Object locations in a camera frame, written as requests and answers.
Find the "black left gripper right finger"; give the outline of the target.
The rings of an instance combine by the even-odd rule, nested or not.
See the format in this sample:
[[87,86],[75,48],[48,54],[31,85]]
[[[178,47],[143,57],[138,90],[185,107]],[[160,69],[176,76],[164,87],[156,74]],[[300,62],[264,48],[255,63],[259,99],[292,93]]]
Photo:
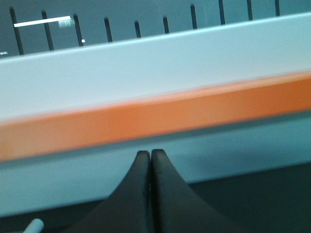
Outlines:
[[245,233],[184,181],[163,149],[152,150],[151,203],[157,233]]

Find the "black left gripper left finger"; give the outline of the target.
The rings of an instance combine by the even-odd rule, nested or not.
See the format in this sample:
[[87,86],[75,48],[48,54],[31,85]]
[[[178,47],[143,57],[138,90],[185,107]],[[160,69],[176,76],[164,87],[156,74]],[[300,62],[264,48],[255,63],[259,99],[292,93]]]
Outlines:
[[140,150],[127,174],[94,210],[65,233],[146,233],[150,190],[150,154]]

